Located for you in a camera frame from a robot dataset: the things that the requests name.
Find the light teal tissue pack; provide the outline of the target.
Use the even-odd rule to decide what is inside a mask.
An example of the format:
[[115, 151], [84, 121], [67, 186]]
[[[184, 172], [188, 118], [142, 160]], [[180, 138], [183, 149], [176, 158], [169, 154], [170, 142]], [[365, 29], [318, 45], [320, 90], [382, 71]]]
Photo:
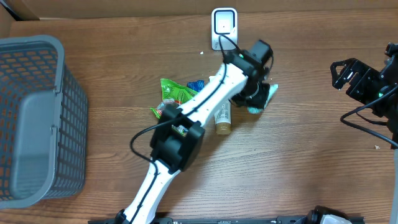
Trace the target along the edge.
[[267, 97], [267, 101], [266, 101], [263, 109], [254, 108], [254, 107], [248, 107], [247, 111], [250, 114], [259, 114], [259, 113], [263, 112], [265, 110], [265, 108], [267, 107], [267, 105], [269, 104], [269, 102], [272, 99], [272, 97], [274, 96], [274, 94], [276, 93], [276, 91], [278, 90], [278, 88], [279, 88], [278, 84], [273, 84], [273, 85], [270, 86], [269, 94], [268, 94], [268, 97]]

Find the white tube gold cap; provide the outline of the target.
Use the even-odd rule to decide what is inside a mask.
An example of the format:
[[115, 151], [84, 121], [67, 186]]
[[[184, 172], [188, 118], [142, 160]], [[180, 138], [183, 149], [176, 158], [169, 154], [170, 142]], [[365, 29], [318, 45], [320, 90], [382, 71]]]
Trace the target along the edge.
[[229, 135], [231, 133], [231, 103], [225, 101], [220, 109], [214, 114], [216, 133]]

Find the blue snack wrapper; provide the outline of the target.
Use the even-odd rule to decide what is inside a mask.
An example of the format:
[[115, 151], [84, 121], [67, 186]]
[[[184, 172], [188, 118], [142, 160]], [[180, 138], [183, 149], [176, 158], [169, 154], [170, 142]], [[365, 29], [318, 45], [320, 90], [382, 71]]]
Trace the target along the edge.
[[205, 86], [204, 80], [196, 80], [194, 82], [188, 82], [187, 87], [193, 91], [200, 92]]

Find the green snack bag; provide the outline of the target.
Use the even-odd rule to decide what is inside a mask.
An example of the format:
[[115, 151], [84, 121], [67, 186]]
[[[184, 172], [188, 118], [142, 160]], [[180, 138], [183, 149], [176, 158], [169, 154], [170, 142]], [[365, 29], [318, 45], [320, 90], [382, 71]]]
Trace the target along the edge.
[[177, 108], [191, 100], [197, 94], [195, 90], [167, 78], [161, 78], [160, 85], [162, 90], [162, 101], [156, 108], [150, 108], [157, 119], [160, 119], [167, 105]]

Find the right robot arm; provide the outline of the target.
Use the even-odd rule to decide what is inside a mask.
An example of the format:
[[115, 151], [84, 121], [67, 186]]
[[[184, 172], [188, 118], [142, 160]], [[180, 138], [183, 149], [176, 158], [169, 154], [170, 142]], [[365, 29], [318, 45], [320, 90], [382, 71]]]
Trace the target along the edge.
[[[363, 104], [342, 115], [340, 121], [388, 142], [394, 151], [394, 171], [397, 172], [397, 44], [388, 43], [384, 53], [388, 59], [380, 71], [356, 58], [333, 62], [330, 71], [332, 86], [340, 90], [348, 83], [346, 94]], [[352, 114], [359, 114], [365, 109], [372, 110], [372, 114], [377, 117], [387, 118], [386, 121], [374, 121], [362, 117], [371, 124], [387, 127], [392, 133], [391, 138], [346, 120]]]

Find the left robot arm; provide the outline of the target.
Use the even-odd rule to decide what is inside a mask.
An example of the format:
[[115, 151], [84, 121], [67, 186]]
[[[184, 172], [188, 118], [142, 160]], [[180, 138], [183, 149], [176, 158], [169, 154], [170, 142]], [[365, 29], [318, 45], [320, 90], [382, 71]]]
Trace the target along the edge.
[[269, 44], [258, 40], [250, 50], [223, 52], [218, 74], [191, 100], [174, 108], [167, 106], [159, 122], [133, 136], [153, 131], [149, 169], [132, 203], [115, 217], [115, 223], [151, 223], [157, 207], [173, 179], [187, 170], [203, 142], [206, 123], [228, 100], [250, 111], [262, 111], [271, 98], [264, 83], [273, 62]]

